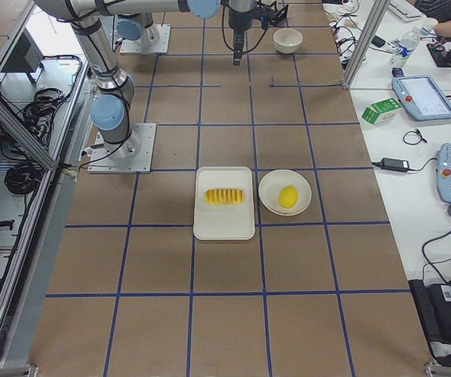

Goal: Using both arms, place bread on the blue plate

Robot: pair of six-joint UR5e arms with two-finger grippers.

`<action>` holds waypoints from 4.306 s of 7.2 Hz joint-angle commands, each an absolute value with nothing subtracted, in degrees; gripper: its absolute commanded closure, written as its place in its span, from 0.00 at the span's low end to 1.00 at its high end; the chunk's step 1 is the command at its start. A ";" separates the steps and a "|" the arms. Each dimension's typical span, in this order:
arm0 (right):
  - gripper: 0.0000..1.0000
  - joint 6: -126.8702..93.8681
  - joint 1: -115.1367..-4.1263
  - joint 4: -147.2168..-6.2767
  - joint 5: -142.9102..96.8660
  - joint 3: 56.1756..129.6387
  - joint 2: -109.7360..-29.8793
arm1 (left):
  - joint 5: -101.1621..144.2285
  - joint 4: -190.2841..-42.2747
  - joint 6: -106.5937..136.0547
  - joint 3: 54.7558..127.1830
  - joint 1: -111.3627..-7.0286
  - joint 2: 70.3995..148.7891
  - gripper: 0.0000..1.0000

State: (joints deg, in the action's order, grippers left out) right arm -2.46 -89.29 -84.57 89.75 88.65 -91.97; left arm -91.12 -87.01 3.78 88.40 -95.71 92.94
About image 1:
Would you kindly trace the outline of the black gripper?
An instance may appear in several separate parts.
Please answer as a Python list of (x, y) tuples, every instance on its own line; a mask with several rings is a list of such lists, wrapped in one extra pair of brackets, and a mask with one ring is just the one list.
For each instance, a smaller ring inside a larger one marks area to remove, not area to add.
[(244, 32), (251, 28), (255, 0), (229, 0), (229, 26), (233, 29), (233, 65), (240, 66), (244, 54)]

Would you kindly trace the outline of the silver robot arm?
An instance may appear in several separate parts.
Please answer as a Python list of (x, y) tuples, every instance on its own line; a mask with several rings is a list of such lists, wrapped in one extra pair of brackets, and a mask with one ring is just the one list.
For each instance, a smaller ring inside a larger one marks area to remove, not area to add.
[(229, 10), (229, 26), (233, 29), (233, 63), (238, 65), (244, 54), (244, 36), (253, 20), (268, 23), (260, 1), (37, 1), (41, 10), (58, 20), (69, 23), (92, 64), (102, 93), (123, 96), (123, 87), (133, 87), (126, 72), (119, 67), (112, 44), (103, 30), (100, 16), (138, 15), (149, 13), (192, 13), (203, 19)]
[(160, 40), (160, 33), (151, 13), (118, 15), (116, 31), (121, 38), (142, 45), (154, 45)]

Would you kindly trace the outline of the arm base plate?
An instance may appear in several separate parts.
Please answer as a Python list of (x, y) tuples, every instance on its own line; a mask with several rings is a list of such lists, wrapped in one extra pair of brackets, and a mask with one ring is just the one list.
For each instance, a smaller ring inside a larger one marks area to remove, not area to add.
[(131, 135), (124, 144), (117, 146), (105, 144), (101, 132), (96, 134), (96, 144), (89, 154), (92, 163), (86, 168), (92, 174), (147, 174), (151, 170), (153, 149), (156, 139), (155, 123), (135, 123), (131, 126)]
[(118, 22), (117, 33), (123, 39), (120, 47), (122, 55), (166, 54), (171, 26), (169, 24), (153, 24), (143, 28), (140, 24), (126, 20)]

